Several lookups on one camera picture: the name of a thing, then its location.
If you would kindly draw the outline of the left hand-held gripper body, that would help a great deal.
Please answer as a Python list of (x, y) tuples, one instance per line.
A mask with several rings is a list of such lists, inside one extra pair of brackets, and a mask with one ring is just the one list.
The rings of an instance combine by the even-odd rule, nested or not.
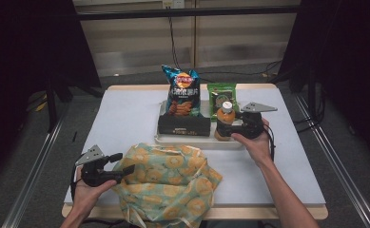
[(81, 178), (91, 187), (97, 187), (106, 181), (115, 180), (120, 183), (122, 180), (121, 171), (106, 171), (105, 165), (108, 163), (106, 156), (98, 145), (93, 145), (75, 163), (82, 166)]

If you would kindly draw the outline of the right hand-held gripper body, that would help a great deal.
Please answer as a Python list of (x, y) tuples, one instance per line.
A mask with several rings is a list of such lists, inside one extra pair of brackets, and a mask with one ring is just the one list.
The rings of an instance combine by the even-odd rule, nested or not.
[(264, 132), (262, 113), (277, 111), (277, 107), (269, 106), (266, 104), (259, 104), (251, 102), (241, 108), (243, 113), (243, 120), (240, 126), (244, 137), (248, 139), (255, 139)]

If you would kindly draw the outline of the orange juice bottle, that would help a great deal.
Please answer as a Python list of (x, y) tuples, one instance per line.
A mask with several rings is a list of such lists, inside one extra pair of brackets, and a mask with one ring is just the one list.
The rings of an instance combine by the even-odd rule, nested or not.
[(233, 104), (231, 102), (223, 102), (222, 106), (217, 110), (217, 123), (214, 137), (220, 142), (226, 142), (230, 140), (229, 136), (225, 135), (224, 128), (231, 126), (235, 121), (236, 113), (233, 110)]

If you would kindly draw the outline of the green snack packet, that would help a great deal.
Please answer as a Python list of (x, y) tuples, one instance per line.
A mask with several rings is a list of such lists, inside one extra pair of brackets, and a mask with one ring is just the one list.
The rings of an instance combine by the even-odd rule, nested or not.
[(239, 111), (236, 97), (236, 84), (212, 83), (207, 85), (209, 95), (210, 118), (213, 122), (217, 119), (217, 111), (224, 102), (231, 102), (235, 111)]

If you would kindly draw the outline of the white plastic tray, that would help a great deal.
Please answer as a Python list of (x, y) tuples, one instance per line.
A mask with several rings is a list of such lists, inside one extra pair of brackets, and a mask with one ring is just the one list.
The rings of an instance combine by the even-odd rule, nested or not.
[(205, 117), (211, 121), (210, 135), (209, 136), (186, 136), (186, 135), (167, 135), (160, 134), (157, 130), (158, 119), (160, 116), (166, 115), (166, 100), (160, 103), (160, 112), (156, 121), (156, 129), (154, 140), (158, 144), (162, 145), (190, 145), (199, 147), (207, 150), (224, 150), (224, 149), (236, 149), (242, 145), (234, 140), (226, 142), (220, 142), (214, 137), (216, 130), (216, 121), (213, 122), (210, 118), (209, 113), (209, 101), (201, 101), (200, 114), (194, 117)]

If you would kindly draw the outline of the black box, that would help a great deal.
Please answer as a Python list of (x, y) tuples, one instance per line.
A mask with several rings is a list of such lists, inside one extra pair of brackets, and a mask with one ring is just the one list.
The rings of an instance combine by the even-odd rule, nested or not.
[(160, 134), (209, 136), (211, 121), (205, 117), (162, 115), (158, 119)]

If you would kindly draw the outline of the orange and green cloth bag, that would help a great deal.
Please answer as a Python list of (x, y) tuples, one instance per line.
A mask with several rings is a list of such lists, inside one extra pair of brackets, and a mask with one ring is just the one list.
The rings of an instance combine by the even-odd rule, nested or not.
[(113, 167), (134, 172), (113, 188), (127, 222), (139, 228), (199, 228), (222, 175), (189, 145), (133, 145)]

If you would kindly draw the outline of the blue chip bag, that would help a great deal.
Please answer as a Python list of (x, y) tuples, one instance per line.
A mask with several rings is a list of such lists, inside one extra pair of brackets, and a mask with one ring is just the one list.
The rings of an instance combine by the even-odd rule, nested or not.
[(169, 82), (166, 115), (198, 116), (200, 114), (200, 77), (195, 70), (188, 73), (178, 68), (162, 66)]

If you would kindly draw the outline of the person's left hand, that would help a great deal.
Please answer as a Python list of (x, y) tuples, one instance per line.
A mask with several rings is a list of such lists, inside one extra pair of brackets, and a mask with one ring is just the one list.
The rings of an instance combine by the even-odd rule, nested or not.
[(72, 212), (74, 215), (86, 218), (101, 195), (115, 186), (117, 181), (108, 180), (97, 187), (91, 187), (82, 180), (81, 170), (81, 166), (79, 166), (76, 170), (76, 186), (74, 191)]

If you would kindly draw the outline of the person's right hand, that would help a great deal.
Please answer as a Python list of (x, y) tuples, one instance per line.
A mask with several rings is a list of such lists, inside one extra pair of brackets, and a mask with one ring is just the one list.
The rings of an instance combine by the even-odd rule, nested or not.
[(264, 169), (273, 165), (270, 157), (269, 136), (265, 131), (259, 137), (252, 140), (239, 133), (232, 133), (231, 137), (246, 148), (259, 168)]

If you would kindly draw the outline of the black stand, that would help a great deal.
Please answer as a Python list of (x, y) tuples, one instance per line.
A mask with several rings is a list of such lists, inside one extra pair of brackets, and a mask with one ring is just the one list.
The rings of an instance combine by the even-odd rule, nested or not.
[(308, 64), (297, 64), (289, 69), (281, 65), (276, 76), (270, 80), (270, 84), (288, 82), (288, 87), (292, 93), (301, 93), (305, 88), (307, 92), (307, 112), (306, 122), (311, 121), (314, 125), (319, 124), (324, 117), (325, 101), (322, 95), (317, 94), (316, 72)]
[(49, 132), (51, 132), (58, 123), (55, 97), (58, 97), (62, 103), (71, 102), (73, 94), (69, 89), (72, 86), (77, 87), (95, 98), (103, 97), (103, 93), (98, 91), (98, 88), (102, 87), (99, 79), (96, 79), (93, 83), (87, 83), (69, 76), (48, 76), (46, 82), (46, 95), (49, 111)]

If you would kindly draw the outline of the black horizontal bar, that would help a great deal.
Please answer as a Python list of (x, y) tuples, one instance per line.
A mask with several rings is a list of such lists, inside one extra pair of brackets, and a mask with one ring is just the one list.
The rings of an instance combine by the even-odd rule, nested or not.
[(201, 8), (201, 9), (152, 9), (131, 11), (106, 11), (106, 12), (83, 12), (77, 13), (75, 18), (80, 21), (86, 20), (116, 20), (116, 19), (140, 19), (162, 17), (188, 17), (188, 16), (221, 16), (221, 15), (247, 15), (247, 14), (281, 14), (296, 13), (301, 6), (263, 6), (247, 8)]

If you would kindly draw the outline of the dark curtain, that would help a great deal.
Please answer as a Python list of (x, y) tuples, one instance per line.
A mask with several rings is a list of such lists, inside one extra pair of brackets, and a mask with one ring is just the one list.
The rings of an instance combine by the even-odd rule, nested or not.
[(99, 87), (99, 76), (72, 0), (0, 0), (0, 164), (28, 115), (29, 96)]
[(301, 0), (278, 81), (320, 83), (370, 150), (370, 0)]

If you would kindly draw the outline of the metal floor rail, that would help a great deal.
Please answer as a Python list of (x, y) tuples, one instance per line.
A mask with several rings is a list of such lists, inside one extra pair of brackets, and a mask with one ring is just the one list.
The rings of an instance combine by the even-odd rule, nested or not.
[(41, 176), (44, 165), (48, 159), (49, 153), (51, 152), (51, 149), (58, 138), (63, 122), (64, 122), (63, 119), (57, 121), (53, 129), (48, 133), (44, 141), (44, 144), (42, 145), (41, 150), (39, 151), (39, 154), (33, 164), (33, 167), (30, 169), (29, 175), (18, 197), (14, 201), (14, 204), (10, 208), (10, 211), (5, 221), (3, 222), (1, 228), (18, 228), (20, 221), (24, 216), (26, 208), (29, 204), (30, 198), (33, 194), (35, 185)]
[(313, 121), (313, 117), (308, 111), (308, 104), (302, 95), (296, 95), (295, 100), (300, 108), (304, 119), (308, 122), (309, 128), (313, 131), (316, 140), (321, 146), (321, 150), (324, 152), (326, 158), (329, 160), (330, 165), (335, 171), (341, 186), (346, 192), (348, 198), (352, 202), (355, 210), (358, 212), (360, 219), (363, 221), (366, 228), (370, 228), (370, 204), (361, 193), (360, 189), (352, 180), (351, 176), (344, 167), (337, 151), (325, 135), (321, 126)]

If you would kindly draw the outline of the white wall socket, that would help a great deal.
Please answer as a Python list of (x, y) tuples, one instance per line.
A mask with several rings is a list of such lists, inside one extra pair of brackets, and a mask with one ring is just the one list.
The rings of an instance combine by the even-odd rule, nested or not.
[(164, 9), (183, 9), (185, 0), (162, 0)]

